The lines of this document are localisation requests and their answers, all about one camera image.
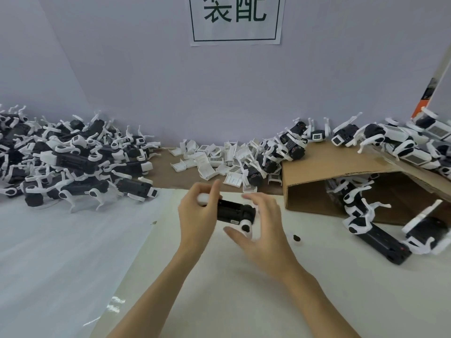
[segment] orange object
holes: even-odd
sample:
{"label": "orange object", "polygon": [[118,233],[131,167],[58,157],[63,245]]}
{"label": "orange object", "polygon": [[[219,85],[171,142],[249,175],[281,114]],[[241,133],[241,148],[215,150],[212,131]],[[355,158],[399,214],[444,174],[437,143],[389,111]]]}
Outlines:
{"label": "orange object", "polygon": [[426,107],[426,106],[428,105],[428,103],[429,103],[429,100],[421,100],[421,101],[418,103],[418,105],[417,105],[417,107],[416,107],[414,113],[412,114],[412,117],[415,117],[415,115],[421,111],[421,108],[422,108],[422,107]]}

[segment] black border on sign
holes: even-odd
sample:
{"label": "black border on sign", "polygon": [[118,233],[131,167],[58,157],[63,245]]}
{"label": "black border on sign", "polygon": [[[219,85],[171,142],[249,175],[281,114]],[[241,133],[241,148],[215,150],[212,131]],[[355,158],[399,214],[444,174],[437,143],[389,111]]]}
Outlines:
{"label": "black border on sign", "polygon": [[191,13],[191,28],[193,29],[193,40],[194,42],[205,42],[205,41],[259,41],[259,40],[275,40],[277,37],[277,26],[279,25],[279,10],[280,10],[280,0],[277,6],[277,21],[276,21],[276,31],[274,33],[274,38],[269,39],[219,39],[219,40],[196,40],[194,35],[194,23],[193,23],[193,10],[191,9],[191,0],[189,0],[189,12]]}

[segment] person's right arm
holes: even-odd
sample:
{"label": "person's right arm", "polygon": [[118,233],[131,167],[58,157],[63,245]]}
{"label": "person's right arm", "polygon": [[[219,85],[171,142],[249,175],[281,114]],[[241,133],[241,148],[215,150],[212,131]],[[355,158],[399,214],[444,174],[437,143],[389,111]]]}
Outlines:
{"label": "person's right arm", "polygon": [[282,227],[280,207],[263,193],[243,195],[258,205],[261,237],[253,242],[231,227],[224,231],[261,270],[285,286],[315,338],[360,338],[324,294],[318,281],[296,260]]}

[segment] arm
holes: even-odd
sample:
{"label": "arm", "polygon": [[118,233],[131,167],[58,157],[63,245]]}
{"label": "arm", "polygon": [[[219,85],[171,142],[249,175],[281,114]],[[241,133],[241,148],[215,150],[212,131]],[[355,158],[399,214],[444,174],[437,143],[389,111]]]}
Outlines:
{"label": "arm", "polygon": [[[181,241],[171,262],[144,292],[108,338],[156,338],[160,335],[185,279],[196,265],[213,234],[221,183],[196,183],[179,206]],[[208,205],[200,207],[197,197],[210,193]]]}
{"label": "arm", "polygon": [[324,294],[318,281],[296,260],[282,227],[280,207],[263,193],[245,194],[258,205],[261,238],[251,241],[239,231],[224,231],[261,270],[279,281],[303,314],[315,338],[359,338]]}

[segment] hand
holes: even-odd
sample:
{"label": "hand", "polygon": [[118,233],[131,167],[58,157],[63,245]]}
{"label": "hand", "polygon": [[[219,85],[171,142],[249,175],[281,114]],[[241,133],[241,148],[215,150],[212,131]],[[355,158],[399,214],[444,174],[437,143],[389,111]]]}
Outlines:
{"label": "hand", "polygon": [[283,231],[280,207],[273,197],[264,193],[244,194],[243,198],[258,205],[262,232],[260,239],[253,242],[231,227],[224,227],[224,231],[262,271],[282,281],[300,265]]}
{"label": "hand", "polygon": [[[220,187],[219,180],[213,185],[196,182],[179,205],[180,249],[184,253],[193,254],[196,260],[205,250],[216,226],[218,200],[222,198],[219,194]],[[210,194],[205,207],[198,204],[197,197],[200,193]]]}

